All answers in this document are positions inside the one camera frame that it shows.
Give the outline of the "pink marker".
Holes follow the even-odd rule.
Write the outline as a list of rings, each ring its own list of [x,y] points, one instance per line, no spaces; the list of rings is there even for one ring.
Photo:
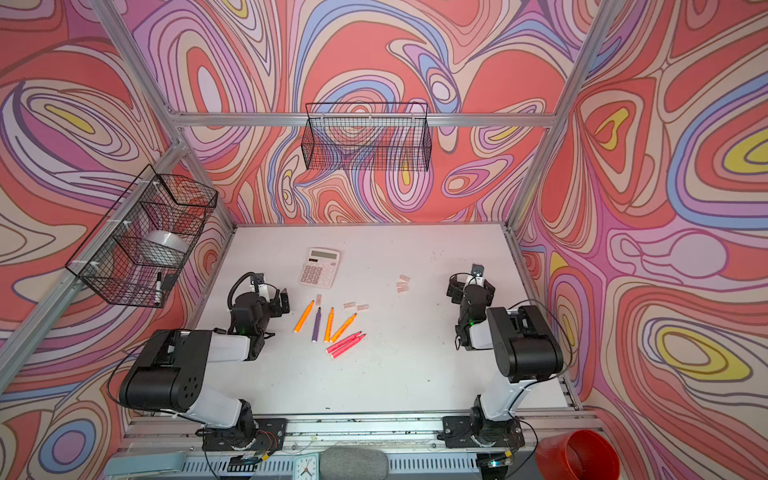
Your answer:
[[[326,349],[326,352],[327,352],[328,354],[332,354],[332,353],[333,353],[333,352],[335,352],[336,350],[339,350],[339,349],[341,349],[343,346],[346,346],[348,343],[350,343],[350,342],[352,342],[353,340],[357,339],[357,338],[358,338],[359,336],[361,336],[361,335],[362,335],[362,332],[361,332],[361,331],[358,331],[358,332],[352,333],[352,334],[348,335],[347,337],[345,337],[344,339],[342,339],[342,340],[339,340],[339,341],[337,341],[336,343],[334,343],[334,344],[332,344],[331,346],[329,346],[329,347]]]
[[[342,347],[340,347],[339,349],[335,350],[335,351],[334,351],[334,352],[331,354],[332,358],[334,358],[334,359],[335,359],[335,358],[338,358],[340,355],[342,355],[343,353],[345,353],[346,351],[348,351],[349,349],[351,349],[352,347],[354,347],[354,346],[356,346],[358,343],[360,343],[360,342],[361,342],[361,341],[362,341],[362,340],[365,338],[365,336],[366,336],[365,334],[361,334],[361,335],[359,335],[359,336],[356,336],[354,339],[352,339],[352,340],[351,340],[351,341],[349,341],[348,343],[344,344],[344,345],[343,345]]]

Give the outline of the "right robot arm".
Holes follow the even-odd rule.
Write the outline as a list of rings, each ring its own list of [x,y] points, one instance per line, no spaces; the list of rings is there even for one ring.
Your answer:
[[[514,417],[534,386],[560,375],[565,359],[533,300],[494,307],[495,292],[482,275],[467,272],[452,275],[446,289],[459,307],[455,348],[494,354],[499,374],[478,396],[474,410],[483,421],[498,423]]]

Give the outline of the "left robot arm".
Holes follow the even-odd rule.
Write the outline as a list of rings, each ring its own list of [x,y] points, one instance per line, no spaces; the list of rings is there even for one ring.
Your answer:
[[[128,409],[169,413],[201,425],[204,446],[246,450],[257,441],[259,425],[252,407],[205,385],[207,368],[255,361],[266,340],[269,321],[290,312],[287,291],[273,299],[255,292],[227,298],[226,330],[158,330],[142,348],[122,380],[118,403]]]

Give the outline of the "orange marker far left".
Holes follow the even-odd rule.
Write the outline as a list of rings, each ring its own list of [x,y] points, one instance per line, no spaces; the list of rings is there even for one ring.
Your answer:
[[[299,317],[299,320],[297,321],[297,323],[296,323],[296,325],[294,327],[294,332],[295,333],[300,333],[301,332],[301,330],[302,330],[303,326],[305,325],[305,323],[306,323],[310,313],[312,312],[314,306],[315,306],[315,301],[312,300],[307,305],[305,310],[302,312],[301,316]]]

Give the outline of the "orange marker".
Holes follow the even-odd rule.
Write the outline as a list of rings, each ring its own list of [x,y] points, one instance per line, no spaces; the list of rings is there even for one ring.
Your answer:
[[[301,316],[299,317],[299,320],[297,321],[297,323],[296,323],[296,325],[294,327],[294,332],[295,333],[300,333],[301,332],[301,330],[302,330],[303,326],[305,325],[305,323],[306,323],[310,313],[312,312],[314,306],[315,306],[315,301],[312,300],[307,305],[305,310],[302,312]]]
[[[351,317],[349,317],[334,333],[334,335],[331,337],[331,343],[335,343],[339,340],[339,338],[344,334],[344,332],[351,326],[351,324],[354,322],[357,314],[353,314]]]
[[[332,339],[332,330],[333,330],[334,317],[335,317],[334,307],[331,307],[330,311],[328,313],[328,316],[327,316],[327,320],[326,320],[326,328],[325,328],[325,332],[324,332],[324,342],[325,343],[332,343],[331,339]]]

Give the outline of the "purple marker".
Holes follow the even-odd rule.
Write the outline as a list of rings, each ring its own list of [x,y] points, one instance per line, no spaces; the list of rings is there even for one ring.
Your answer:
[[[319,340],[321,322],[322,322],[322,308],[318,307],[314,317],[312,337],[311,337],[311,340],[313,343],[316,343]]]

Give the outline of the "pink calculator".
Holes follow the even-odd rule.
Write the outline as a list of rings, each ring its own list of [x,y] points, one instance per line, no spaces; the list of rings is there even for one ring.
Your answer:
[[[341,254],[325,248],[310,248],[299,275],[299,283],[321,289],[333,286]]]

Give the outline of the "orange marker middle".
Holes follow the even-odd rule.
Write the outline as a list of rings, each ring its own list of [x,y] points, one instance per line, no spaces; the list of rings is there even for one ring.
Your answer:
[[[334,307],[331,307],[330,311],[328,313],[328,316],[327,316],[327,320],[326,320],[326,328],[325,328],[325,332],[324,332],[324,342],[325,343],[332,343],[331,339],[332,339],[332,330],[333,330],[334,317],[335,317]]]

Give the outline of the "orange marker right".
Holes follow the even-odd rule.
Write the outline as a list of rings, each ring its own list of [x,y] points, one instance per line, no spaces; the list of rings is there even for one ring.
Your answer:
[[[344,332],[351,326],[351,324],[354,322],[357,314],[353,314],[351,317],[349,317],[334,333],[334,335],[331,337],[331,343],[335,343],[339,340],[339,338],[344,334]]]

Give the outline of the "black marker in basket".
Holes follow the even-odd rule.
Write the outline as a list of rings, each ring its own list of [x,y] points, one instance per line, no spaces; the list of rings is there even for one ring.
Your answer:
[[[162,272],[158,271],[156,274],[156,281],[155,281],[155,288],[154,288],[154,306],[155,307],[159,307],[163,303],[162,278],[163,278]]]

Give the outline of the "silver tape roll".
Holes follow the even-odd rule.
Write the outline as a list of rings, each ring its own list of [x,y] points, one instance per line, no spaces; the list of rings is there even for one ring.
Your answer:
[[[165,230],[150,231],[144,236],[144,240],[181,253],[185,253],[189,248],[189,243],[185,239]]]

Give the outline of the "small white clock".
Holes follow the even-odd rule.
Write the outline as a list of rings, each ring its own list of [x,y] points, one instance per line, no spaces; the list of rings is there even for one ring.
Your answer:
[[[319,480],[320,467],[317,453],[298,455],[293,460],[293,480]]]

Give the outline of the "red bucket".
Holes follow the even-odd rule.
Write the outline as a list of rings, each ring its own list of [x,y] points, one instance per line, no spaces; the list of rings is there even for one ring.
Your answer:
[[[614,447],[592,430],[577,430],[542,440],[535,452],[547,480],[617,480],[620,460]]]

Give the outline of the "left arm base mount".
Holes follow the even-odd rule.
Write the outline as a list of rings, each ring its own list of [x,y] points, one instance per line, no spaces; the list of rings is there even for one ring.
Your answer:
[[[288,420],[286,418],[255,418],[254,427],[238,430],[201,428],[196,435],[202,439],[202,450],[208,452],[275,452],[283,448]]]

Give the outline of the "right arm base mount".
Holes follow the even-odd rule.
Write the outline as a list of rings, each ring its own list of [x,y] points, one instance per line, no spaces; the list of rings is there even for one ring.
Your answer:
[[[505,448],[517,451],[525,445],[518,420],[488,421],[469,415],[443,416],[437,439],[449,449]]]

